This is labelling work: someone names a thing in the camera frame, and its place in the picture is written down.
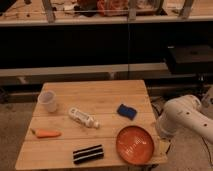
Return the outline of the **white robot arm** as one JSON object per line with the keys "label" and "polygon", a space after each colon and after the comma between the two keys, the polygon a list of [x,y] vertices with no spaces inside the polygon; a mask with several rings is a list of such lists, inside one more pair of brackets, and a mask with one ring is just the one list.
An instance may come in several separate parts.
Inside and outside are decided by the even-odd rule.
{"label": "white robot arm", "polygon": [[201,113],[202,104],[194,95],[168,100],[156,121],[156,131],[163,139],[172,139],[182,125],[213,144],[213,119]]}

